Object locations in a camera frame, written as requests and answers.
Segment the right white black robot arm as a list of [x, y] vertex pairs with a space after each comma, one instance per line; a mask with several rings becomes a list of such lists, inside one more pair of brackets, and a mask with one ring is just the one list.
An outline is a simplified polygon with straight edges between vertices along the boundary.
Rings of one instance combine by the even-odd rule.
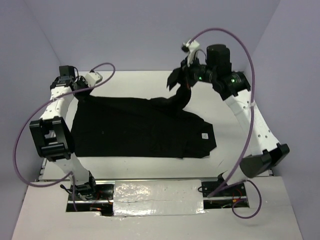
[[251, 98], [254, 88], [245, 74], [232, 70], [230, 50], [225, 45], [208, 46], [204, 64], [198, 58], [201, 48], [197, 41], [184, 43], [181, 49], [187, 54], [181, 68], [188, 83], [191, 86], [197, 82], [212, 84], [247, 134], [239, 160], [231, 170], [220, 175], [222, 180], [217, 183], [218, 192], [228, 196], [234, 191], [235, 184], [277, 166], [289, 154], [290, 148], [286, 143], [281, 144], [270, 130]]

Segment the black long sleeve shirt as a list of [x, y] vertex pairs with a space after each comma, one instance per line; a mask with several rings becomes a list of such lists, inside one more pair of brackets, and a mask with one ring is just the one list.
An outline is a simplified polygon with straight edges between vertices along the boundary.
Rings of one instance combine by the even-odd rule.
[[185, 111], [191, 82], [176, 68], [175, 95], [151, 99], [88, 95], [79, 100], [71, 135], [78, 157], [205, 158], [217, 147], [213, 125]]

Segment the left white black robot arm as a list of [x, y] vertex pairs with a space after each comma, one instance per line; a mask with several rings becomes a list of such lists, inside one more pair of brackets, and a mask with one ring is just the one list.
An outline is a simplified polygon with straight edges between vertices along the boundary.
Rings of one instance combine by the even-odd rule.
[[65, 122], [72, 91], [76, 90], [75, 67], [59, 67], [59, 76], [50, 85], [50, 103], [38, 120], [29, 124], [29, 129], [38, 155], [54, 163], [69, 176], [74, 193], [81, 200], [91, 200], [98, 194], [98, 186], [91, 172], [83, 167], [75, 155], [75, 142]]

